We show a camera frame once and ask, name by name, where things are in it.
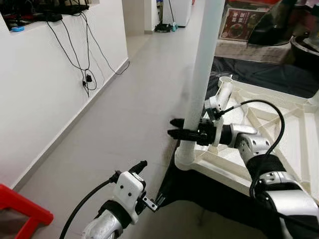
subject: hallway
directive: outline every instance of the hallway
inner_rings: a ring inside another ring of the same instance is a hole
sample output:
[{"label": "hallway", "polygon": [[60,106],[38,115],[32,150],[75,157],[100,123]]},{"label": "hallway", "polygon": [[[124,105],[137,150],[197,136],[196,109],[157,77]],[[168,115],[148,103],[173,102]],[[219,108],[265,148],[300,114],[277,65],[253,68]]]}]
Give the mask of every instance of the hallway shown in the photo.
[{"label": "hallway", "polygon": [[[89,191],[114,170],[126,171],[141,160],[149,163],[141,174],[147,195],[156,196],[172,152],[173,140],[166,132],[169,121],[185,113],[203,6],[204,0],[196,1],[186,28],[148,38],[127,71],[107,87],[21,189],[23,196],[55,216],[51,225],[36,231],[34,239],[58,238],[70,213]],[[113,185],[103,188],[83,206],[67,239],[80,238],[112,190]],[[210,212],[204,213],[199,225],[201,212],[191,202],[173,203],[155,214],[145,209],[138,223],[120,238],[264,238],[255,229]]]}]

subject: white appliance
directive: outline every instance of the white appliance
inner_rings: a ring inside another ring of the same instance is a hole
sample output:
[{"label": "white appliance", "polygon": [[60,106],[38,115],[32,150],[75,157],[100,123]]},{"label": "white appliance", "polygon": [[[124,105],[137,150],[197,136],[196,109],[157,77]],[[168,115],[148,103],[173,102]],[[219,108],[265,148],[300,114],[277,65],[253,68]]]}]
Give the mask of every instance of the white appliance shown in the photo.
[{"label": "white appliance", "polygon": [[[187,26],[191,15],[192,0],[170,0],[175,22],[178,26]],[[169,0],[163,1],[163,23],[172,24]]]}]

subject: white pole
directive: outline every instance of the white pole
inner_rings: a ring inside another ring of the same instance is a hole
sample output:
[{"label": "white pole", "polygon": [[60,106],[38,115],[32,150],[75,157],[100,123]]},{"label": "white pole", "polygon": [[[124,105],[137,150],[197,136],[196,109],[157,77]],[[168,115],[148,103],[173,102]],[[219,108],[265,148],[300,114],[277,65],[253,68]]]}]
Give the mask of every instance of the white pole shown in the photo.
[{"label": "white pole", "polygon": [[[192,91],[184,128],[197,130],[215,54],[218,32],[220,28],[225,0],[206,0],[203,22],[200,31],[197,57],[195,61]],[[194,142],[181,141],[175,152],[175,164],[182,170],[190,165],[194,159]]]}]

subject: blue object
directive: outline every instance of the blue object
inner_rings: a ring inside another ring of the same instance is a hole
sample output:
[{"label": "blue object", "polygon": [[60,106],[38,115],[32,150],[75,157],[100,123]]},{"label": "blue object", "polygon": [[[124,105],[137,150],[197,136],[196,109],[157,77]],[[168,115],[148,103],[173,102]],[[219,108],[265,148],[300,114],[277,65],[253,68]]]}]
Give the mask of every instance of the blue object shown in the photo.
[{"label": "blue object", "polygon": [[24,30],[24,26],[14,26],[13,28],[11,28],[12,31],[23,31]]}]

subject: red plastic stool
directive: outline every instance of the red plastic stool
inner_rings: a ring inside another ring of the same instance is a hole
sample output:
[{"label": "red plastic stool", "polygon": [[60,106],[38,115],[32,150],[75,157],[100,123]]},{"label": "red plastic stool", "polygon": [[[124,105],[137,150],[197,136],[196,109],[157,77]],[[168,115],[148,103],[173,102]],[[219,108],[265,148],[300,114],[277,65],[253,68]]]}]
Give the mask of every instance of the red plastic stool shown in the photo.
[{"label": "red plastic stool", "polygon": [[39,223],[49,225],[53,221],[53,214],[48,210],[0,184],[0,210],[4,208],[12,208],[30,217],[15,239],[29,239]]}]

